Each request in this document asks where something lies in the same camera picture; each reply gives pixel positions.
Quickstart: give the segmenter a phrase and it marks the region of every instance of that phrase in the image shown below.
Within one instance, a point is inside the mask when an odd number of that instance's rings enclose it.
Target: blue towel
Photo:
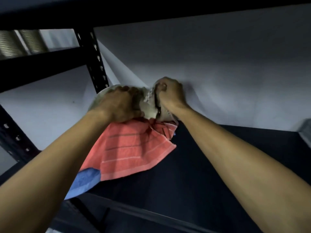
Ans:
[[[75,180],[73,181],[65,200],[76,197],[89,189],[94,187],[100,182],[100,171],[94,168],[87,168],[78,172]]]

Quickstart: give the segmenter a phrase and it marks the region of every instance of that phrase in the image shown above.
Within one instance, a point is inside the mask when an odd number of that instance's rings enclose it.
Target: red fabric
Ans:
[[[176,145],[170,142],[177,124],[154,119],[111,123],[95,142],[80,171],[100,170],[101,181],[148,170]]]

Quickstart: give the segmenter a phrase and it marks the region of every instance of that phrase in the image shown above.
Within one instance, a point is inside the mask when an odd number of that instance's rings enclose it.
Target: gold cylinder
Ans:
[[[0,51],[6,58],[27,55],[25,48],[14,31],[0,31]]]
[[[19,33],[21,34],[31,54],[49,51],[39,30],[19,30]]]

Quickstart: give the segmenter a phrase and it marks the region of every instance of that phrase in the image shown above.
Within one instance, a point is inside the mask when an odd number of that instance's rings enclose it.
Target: person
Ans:
[[[162,105],[187,127],[248,215],[265,232],[311,232],[311,187],[291,170],[194,111],[182,85],[162,78]],[[110,90],[100,104],[0,187],[0,232],[45,232],[95,141],[111,122],[142,117],[137,88]]]

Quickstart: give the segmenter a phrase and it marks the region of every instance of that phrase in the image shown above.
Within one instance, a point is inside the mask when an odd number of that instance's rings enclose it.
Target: person's right hand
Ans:
[[[176,114],[180,108],[189,107],[186,103],[183,85],[175,79],[161,78],[157,87],[160,103],[171,113]]]

